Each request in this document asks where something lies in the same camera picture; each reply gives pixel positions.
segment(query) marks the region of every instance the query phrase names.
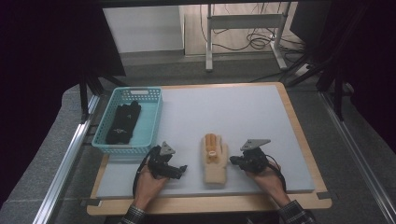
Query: black object in basket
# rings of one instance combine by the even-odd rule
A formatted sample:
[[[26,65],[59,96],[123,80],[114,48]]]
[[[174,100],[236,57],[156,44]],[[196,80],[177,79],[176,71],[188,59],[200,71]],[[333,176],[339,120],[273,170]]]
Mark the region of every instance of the black object in basket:
[[[141,108],[137,101],[132,101],[130,105],[117,106],[114,121],[106,135],[107,144],[129,143],[133,137],[134,126],[139,118]]]

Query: sleeve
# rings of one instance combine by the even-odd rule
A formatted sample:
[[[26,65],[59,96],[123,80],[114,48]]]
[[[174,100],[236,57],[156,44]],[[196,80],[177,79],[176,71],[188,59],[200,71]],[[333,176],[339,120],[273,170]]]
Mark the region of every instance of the sleeve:
[[[131,205],[119,224],[141,224],[145,214],[143,210]]]
[[[278,213],[287,224],[317,223],[295,200],[279,209]]]

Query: metal stand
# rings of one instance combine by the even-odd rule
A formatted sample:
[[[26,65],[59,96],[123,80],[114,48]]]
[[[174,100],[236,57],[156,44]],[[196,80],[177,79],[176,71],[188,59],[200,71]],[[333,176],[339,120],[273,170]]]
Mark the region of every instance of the metal stand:
[[[289,16],[291,2],[287,3],[282,14],[265,15],[221,15],[212,16],[212,7],[207,5],[207,42],[206,42],[206,72],[213,70],[212,30],[215,29],[254,29],[277,28],[276,38],[270,46],[281,70],[287,66],[279,50],[279,42]]]
[[[361,18],[363,17],[364,13],[366,12],[369,3],[367,1],[359,1],[354,14],[352,15],[352,19],[350,23],[347,25],[340,41],[338,42],[337,46],[335,47],[334,52],[332,55],[327,59],[324,63],[317,65],[315,68],[310,69],[305,74],[295,78],[290,82],[284,83],[286,87],[293,87],[300,82],[306,80],[309,77],[317,74],[320,71],[324,73],[321,75],[320,79],[317,83],[318,91],[327,91],[332,83],[334,82],[334,112],[338,116],[340,120],[343,120],[341,106],[342,106],[342,97],[343,97],[343,73],[341,66],[339,65],[340,56],[343,52],[343,49],[347,43],[347,41],[352,36],[353,32],[355,31],[356,27],[358,26]]]
[[[79,81],[79,97],[81,100],[81,110],[82,110],[81,122],[80,122],[81,124],[85,123],[85,121],[87,121],[88,116],[90,115],[88,110],[87,85],[90,88],[92,94],[96,96],[101,95],[104,90],[102,83],[100,82],[99,77],[97,75],[88,73],[86,71],[83,71],[82,74],[83,75],[80,77],[80,81]],[[102,74],[102,77],[120,87],[129,86],[126,83],[119,81],[113,76]]]

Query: white wall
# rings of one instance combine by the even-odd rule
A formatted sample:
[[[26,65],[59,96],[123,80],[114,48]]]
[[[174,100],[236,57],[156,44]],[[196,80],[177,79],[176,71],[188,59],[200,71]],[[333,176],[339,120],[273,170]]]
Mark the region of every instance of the white wall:
[[[183,49],[179,6],[104,8],[119,53]]]

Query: aluminum frame rail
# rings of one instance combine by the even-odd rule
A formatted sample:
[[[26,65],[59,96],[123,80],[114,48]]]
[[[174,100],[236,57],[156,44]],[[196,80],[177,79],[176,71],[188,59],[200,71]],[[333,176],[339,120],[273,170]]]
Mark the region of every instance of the aluminum frame rail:
[[[49,186],[47,195],[35,216],[35,220],[33,221],[34,224],[44,224],[49,221],[58,197],[64,187],[64,182],[69,175],[69,171],[73,166],[79,149],[81,148],[85,134],[90,127],[92,114],[95,111],[99,100],[100,97],[96,95],[91,98],[88,105],[89,116],[84,123],[78,125],[73,139],[64,155],[64,159],[62,160],[61,165],[59,166],[59,169],[53,178],[51,185]]]
[[[323,92],[320,92],[319,95],[323,100],[323,103],[325,104],[327,111],[329,112],[332,121],[335,124],[335,127],[342,135],[352,159],[354,160],[359,171],[361,172],[361,175],[366,182],[367,187],[372,192],[385,219],[389,224],[395,224],[396,209],[392,200],[390,199],[382,184],[376,178],[373,170],[370,168],[370,165],[361,153],[358,144],[354,140],[352,134],[349,132],[347,126],[343,121],[338,118],[338,116],[332,110],[332,100],[330,99],[330,96]]]

